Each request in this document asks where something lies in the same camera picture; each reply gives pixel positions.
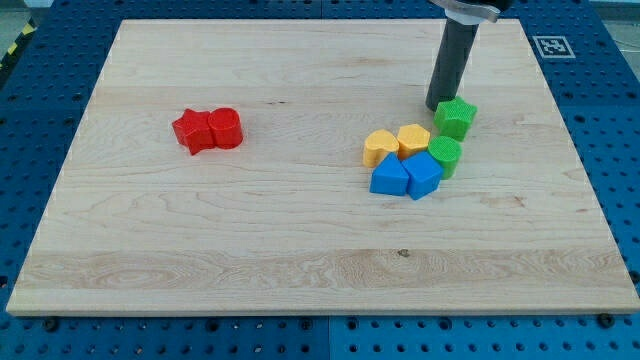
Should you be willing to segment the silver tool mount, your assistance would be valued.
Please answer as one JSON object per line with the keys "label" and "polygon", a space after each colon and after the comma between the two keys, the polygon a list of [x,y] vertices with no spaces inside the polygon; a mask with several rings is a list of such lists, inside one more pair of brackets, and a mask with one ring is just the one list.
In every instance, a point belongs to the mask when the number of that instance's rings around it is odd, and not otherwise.
{"label": "silver tool mount", "polygon": [[442,8],[445,16],[462,25],[496,23],[512,5],[513,0],[430,0]]}

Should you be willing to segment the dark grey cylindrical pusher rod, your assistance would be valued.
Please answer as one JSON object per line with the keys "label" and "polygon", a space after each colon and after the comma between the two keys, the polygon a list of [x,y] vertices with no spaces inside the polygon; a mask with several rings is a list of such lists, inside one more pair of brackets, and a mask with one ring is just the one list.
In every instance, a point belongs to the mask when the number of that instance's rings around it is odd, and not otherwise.
{"label": "dark grey cylindrical pusher rod", "polygon": [[446,20],[425,99],[430,110],[436,111],[441,102],[451,101],[457,95],[477,31],[477,24]]}

